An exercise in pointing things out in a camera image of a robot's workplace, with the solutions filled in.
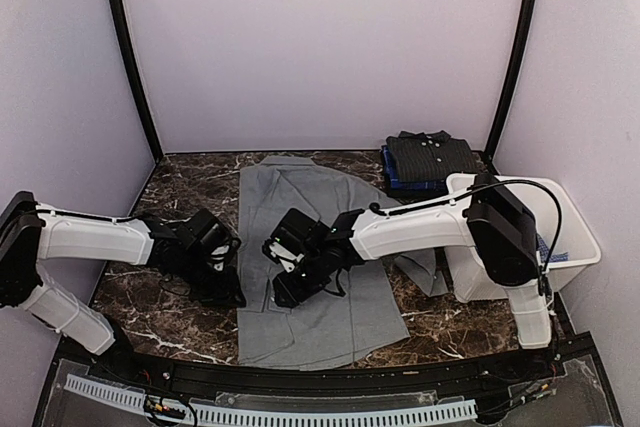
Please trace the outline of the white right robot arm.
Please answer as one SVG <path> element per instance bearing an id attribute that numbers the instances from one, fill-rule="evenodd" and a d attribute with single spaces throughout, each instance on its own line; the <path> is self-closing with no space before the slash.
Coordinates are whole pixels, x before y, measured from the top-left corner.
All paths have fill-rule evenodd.
<path id="1" fill-rule="evenodd" d="M 521 381 L 549 363 L 551 256 L 539 251 L 536 218 L 510 188 L 550 189 L 524 178 L 499 180 L 485 173 L 473 183 L 431 201 L 342 212 L 332 225 L 289 209 L 262 245 L 281 267 L 273 279 L 275 303 L 295 308 L 337 282 L 343 271 L 383 257 L 430 248 L 464 246 L 475 252 L 489 277 L 507 294 L 522 350 L 510 360 Z"/>

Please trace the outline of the white plastic bin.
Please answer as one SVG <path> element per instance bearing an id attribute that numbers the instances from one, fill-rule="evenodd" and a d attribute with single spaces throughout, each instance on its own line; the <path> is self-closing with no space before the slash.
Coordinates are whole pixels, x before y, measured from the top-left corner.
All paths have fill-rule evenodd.
<path id="1" fill-rule="evenodd" d="M 536 219 L 541 241 L 540 257 L 551 257 L 548 279 L 552 290 L 560 291 L 585 268 L 601 260 L 601 249 L 578 208 L 562 186 L 551 179 L 530 179 L 536 186 L 511 184 L 508 189 L 528 207 Z M 504 289 L 488 277 L 475 249 L 452 246 L 444 249 L 453 282 L 453 294 L 460 302 L 500 300 Z"/>

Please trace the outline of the grey long sleeve shirt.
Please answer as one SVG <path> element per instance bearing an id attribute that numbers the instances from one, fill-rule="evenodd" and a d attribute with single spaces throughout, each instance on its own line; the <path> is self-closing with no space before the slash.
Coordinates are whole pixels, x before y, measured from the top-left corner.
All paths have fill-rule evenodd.
<path id="1" fill-rule="evenodd" d="M 282 269 L 262 245 L 286 212 L 297 208 L 331 224 L 340 213 L 373 202 L 398 204 L 371 183 L 309 158 L 268 156 L 241 170 L 238 271 L 247 304 L 237 312 L 240 364 L 333 369 L 408 337 L 381 261 L 342 273 L 342 297 L 320 291 L 291 309 L 274 301 L 271 282 Z"/>

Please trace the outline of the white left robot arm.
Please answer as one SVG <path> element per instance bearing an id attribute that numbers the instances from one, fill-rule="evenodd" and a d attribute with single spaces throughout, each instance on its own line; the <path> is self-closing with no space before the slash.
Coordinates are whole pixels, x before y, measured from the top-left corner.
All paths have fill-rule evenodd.
<path id="1" fill-rule="evenodd" d="M 120 383 L 141 374 L 140 359 L 116 321 L 96 312 L 44 270 L 50 259 L 147 266 L 186 282 L 203 306 L 243 307 L 232 261 L 241 241 L 209 210 L 183 220 L 107 217 L 57 209 L 18 192 L 1 214 L 1 305 L 20 308 L 61 333 Z"/>

